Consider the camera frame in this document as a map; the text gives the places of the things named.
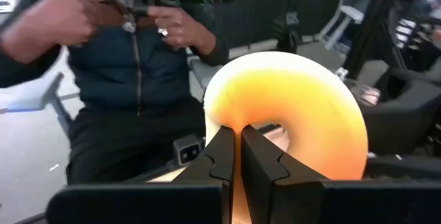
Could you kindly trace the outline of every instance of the man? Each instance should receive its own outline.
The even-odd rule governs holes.
[[[185,48],[209,65],[227,60],[208,6],[148,8],[131,34],[103,1],[21,0],[1,26],[1,87],[38,78],[69,47],[85,104],[70,127],[69,184],[130,179],[170,159],[174,140],[202,137],[204,113],[189,92]]]
[[[419,0],[412,7],[411,13],[418,16],[427,17],[441,8],[441,0]]]

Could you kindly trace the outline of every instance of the yellow foam object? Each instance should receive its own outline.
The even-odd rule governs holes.
[[[246,206],[239,144],[248,124],[284,126],[291,141],[286,153],[329,179],[362,177],[368,148],[361,111],[343,82],[314,61],[284,52],[235,59],[210,81],[204,108],[208,143],[221,125],[236,133],[236,223],[249,223],[248,214],[237,210]]]

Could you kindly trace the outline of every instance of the office chair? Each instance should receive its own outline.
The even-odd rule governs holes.
[[[325,44],[326,49],[330,50],[334,48],[335,44],[340,40],[341,36],[345,33],[345,30],[349,26],[349,24],[351,24],[352,22],[355,22],[356,24],[362,23],[365,17],[366,9],[370,1],[371,0],[360,0],[354,6],[341,5],[339,7],[338,14],[342,12],[345,15],[345,18],[340,23],[340,25],[333,31],[330,38],[326,42]],[[324,32],[327,33],[331,29],[331,27],[336,24],[336,21],[337,20],[334,19],[333,23],[329,23],[327,25],[327,28],[321,32],[320,34],[321,37],[324,37],[326,35]]]

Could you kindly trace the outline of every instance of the ring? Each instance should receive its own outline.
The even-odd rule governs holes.
[[[234,59],[209,82],[204,110],[207,143],[221,125],[239,135],[249,124],[279,123],[295,140],[286,153],[301,163],[328,179],[362,178],[368,147],[357,101],[310,59],[283,52]]]
[[[165,28],[158,28],[158,33],[162,34],[164,37],[168,34],[167,29]]]

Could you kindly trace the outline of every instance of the white object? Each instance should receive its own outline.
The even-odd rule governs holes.
[[[367,158],[368,159],[373,159],[373,158],[376,158],[377,157],[377,154],[374,154],[373,152],[368,152],[367,153]]]
[[[349,73],[348,70],[344,68],[338,68],[338,70],[334,73],[341,81],[346,79],[346,75]]]
[[[347,26],[352,21],[354,21],[354,23],[356,23],[356,24],[362,23],[362,21],[365,17],[364,11],[366,11],[366,9],[369,7],[370,1],[371,0],[360,0],[360,2],[358,2],[354,6],[341,6],[340,7],[340,11],[343,14],[345,14],[345,18],[343,19],[342,23],[333,32],[333,34],[329,38],[328,42],[326,42],[325,47],[327,50],[334,48],[335,44],[338,42],[338,40],[340,40],[340,37],[345,32]]]
[[[0,0],[0,13],[11,13],[16,5],[17,0]]]
[[[164,37],[168,35],[168,32],[165,28],[158,28],[158,33],[162,34]]]
[[[49,169],[49,172],[51,172],[51,171],[57,169],[59,166],[60,166],[59,164],[56,164],[56,165],[52,166],[52,167]]]

